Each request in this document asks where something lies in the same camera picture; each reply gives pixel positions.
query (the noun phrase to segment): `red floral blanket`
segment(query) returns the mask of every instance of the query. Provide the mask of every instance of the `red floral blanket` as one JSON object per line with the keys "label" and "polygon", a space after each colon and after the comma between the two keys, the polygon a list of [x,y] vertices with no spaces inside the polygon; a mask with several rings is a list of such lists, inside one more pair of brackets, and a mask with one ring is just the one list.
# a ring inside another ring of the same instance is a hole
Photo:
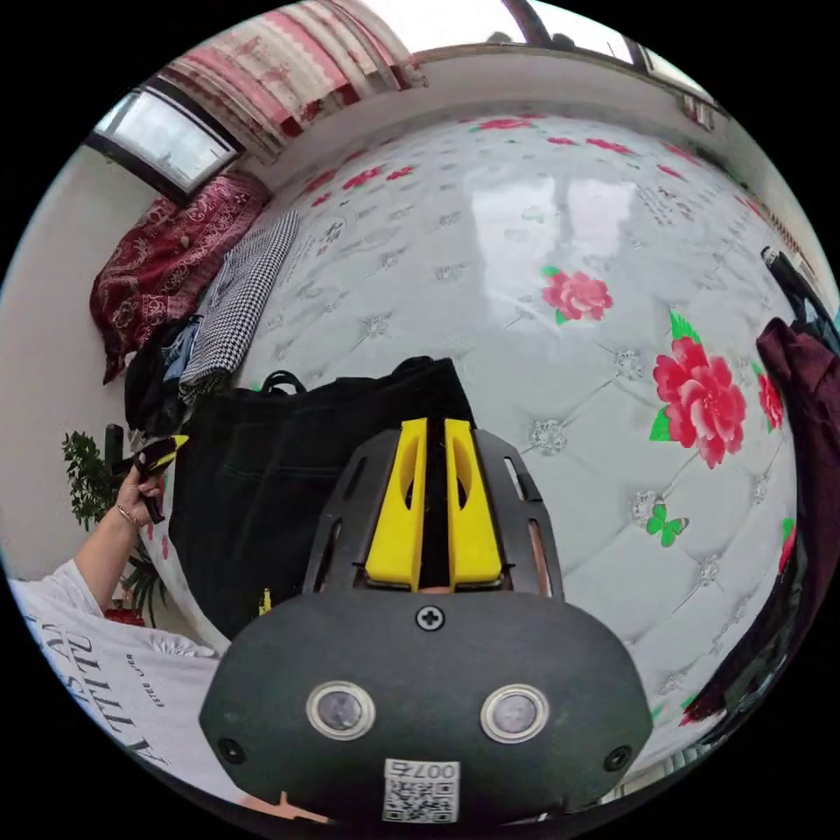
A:
{"label": "red floral blanket", "polygon": [[104,384],[155,327],[197,307],[225,254],[269,196],[258,178],[237,172],[214,178],[187,207],[154,201],[121,239],[90,293],[90,313],[105,343]]}

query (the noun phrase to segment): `green plant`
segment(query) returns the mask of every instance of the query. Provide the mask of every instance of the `green plant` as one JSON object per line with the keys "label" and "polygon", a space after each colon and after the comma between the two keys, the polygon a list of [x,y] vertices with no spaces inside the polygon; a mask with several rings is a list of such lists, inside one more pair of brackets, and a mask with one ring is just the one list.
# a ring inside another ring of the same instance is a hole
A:
{"label": "green plant", "polygon": [[[114,506],[119,487],[112,482],[99,447],[89,435],[78,431],[66,434],[61,449],[67,462],[67,481],[70,484],[70,507],[73,516],[86,531],[89,531],[91,523],[98,523]],[[129,563],[133,569],[122,580],[122,586],[131,591],[131,609],[137,615],[142,615],[144,607],[148,607],[149,620],[155,627],[152,605],[155,584],[164,604],[166,590],[149,552],[139,537],[129,557]]]}

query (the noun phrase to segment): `qr code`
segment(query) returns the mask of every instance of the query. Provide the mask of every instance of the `qr code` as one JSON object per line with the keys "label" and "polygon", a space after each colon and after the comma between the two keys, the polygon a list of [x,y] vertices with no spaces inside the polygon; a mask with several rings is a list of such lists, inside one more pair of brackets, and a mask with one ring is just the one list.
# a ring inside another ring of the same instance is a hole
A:
{"label": "qr code", "polygon": [[457,761],[385,761],[388,823],[455,823],[461,765]]}

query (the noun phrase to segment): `black strap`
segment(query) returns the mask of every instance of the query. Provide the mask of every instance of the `black strap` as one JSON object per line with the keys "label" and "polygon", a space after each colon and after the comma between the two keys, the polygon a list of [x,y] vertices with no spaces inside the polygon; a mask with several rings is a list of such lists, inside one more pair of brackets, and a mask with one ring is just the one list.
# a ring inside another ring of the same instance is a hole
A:
{"label": "black strap", "polygon": [[269,374],[262,384],[261,394],[274,394],[279,390],[281,385],[291,385],[298,394],[305,394],[305,385],[290,371],[276,370],[273,374]]}

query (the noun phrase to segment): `white wall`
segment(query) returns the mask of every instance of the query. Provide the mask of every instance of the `white wall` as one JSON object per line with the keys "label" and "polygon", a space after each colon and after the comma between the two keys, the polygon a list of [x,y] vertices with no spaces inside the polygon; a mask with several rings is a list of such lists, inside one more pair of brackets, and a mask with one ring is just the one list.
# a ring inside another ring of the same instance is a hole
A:
{"label": "white wall", "polygon": [[97,152],[79,149],[21,241],[0,293],[0,546],[7,571],[39,578],[79,547],[61,440],[102,447],[122,423],[122,379],[102,386],[105,354],[88,310],[95,276],[157,197]]}

